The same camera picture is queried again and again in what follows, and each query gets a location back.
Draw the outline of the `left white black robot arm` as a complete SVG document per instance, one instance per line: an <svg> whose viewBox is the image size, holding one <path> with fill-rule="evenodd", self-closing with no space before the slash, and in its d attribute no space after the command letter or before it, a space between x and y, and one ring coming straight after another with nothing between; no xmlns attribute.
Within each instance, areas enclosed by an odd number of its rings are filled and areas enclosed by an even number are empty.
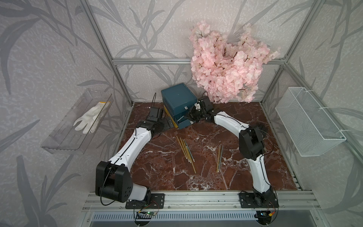
<svg viewBox="0 0 363 227"><path fill-rule="evenodd" d="M145 120L140 121L124 146L108 162L101 161L96 167L95 194L100 199L112 202L134 201L141 206L148 206L151 191L146 186L133 183L130 170L144 146L156 134L161 134L174 127L168 116L163 116L163 109L151 107Z"/></svg>

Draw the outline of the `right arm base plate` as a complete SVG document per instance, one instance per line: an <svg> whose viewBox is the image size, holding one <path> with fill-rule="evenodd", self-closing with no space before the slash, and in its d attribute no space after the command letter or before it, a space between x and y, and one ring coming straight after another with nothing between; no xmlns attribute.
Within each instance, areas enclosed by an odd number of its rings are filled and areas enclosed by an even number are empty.
<svg viewBox="0 0 363 227"><path fill-rule="evenodd" d="M246 209L277 209L279 208L278 198L272 190L264 193L248 193L241 191L239 194L241 208Z"/></svg>

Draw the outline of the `teal drawer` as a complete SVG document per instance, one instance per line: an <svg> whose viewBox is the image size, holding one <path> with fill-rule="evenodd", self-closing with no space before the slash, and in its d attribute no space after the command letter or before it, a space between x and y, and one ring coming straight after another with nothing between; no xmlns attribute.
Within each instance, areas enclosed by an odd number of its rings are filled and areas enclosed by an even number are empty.
<svg viewBox="0 0 363 227"><path fill-rule="evenodd" d="M194 119L188 115L184 115L179 120L177 120L179 129L186 128L194 123L195 123Z"/></svg>

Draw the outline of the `green pencil among yellows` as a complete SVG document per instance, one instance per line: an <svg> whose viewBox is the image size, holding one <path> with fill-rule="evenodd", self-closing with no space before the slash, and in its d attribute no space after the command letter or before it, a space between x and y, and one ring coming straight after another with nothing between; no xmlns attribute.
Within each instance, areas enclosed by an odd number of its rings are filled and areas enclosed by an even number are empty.
<svg viewBox="0 0 363 227"><path fill-rule="evenodd" d="M190 150L190 148L189 148L189 146L188 146L188 144L187 144L186 140L184 140L184 143L185 143L185 146L186 146L186 148L187 148L187 150L188 150L188 152L189 152L189 155L191 156L191 160L192 160L193 162L195 162L195 159L194 159L194 157L193 157L193 154L192 154L192 152L191 152L191 150Z"/></svg>

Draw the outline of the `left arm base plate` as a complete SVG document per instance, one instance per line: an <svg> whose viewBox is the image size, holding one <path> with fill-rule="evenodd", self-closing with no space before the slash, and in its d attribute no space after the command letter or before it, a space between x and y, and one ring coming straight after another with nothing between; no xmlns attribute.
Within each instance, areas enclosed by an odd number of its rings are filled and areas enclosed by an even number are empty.
<svg viewBox="0 0 363 227"><path fill-rule="evenodd" d="M151 193L147 194L144 200L128 200L125 209L163 209L165 194Z"/></svg>

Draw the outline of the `green pencil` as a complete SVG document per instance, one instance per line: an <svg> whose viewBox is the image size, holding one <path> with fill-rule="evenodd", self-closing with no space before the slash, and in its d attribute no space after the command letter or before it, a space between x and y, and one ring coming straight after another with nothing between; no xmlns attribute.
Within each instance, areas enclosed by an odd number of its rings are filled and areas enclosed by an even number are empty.
<svg viewBox="0 0 363 227"><path fill-rule="evenodd" d="M223 155L224 146L222 145L219 149L219 155L218 155L218 164L217 164L217 173L220 171L221 162L222 162L222 155Z"/></svg>

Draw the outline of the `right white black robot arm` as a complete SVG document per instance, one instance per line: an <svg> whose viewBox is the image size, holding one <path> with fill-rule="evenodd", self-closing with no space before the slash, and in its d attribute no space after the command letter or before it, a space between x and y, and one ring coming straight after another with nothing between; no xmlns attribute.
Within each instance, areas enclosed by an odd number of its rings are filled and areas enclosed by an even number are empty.
<svg viewBox="0 0 363 227"><path fill-rule="evenodd" d="M250 126L215 109L207 96L203 96L191 107L186 118L193 123L202 120L224 127L239 139L239 150L247 159L253 179L253 202L258 207L268 205L274 200L274 190L268 180L264 164L266 135L260 126Z"/></svg>

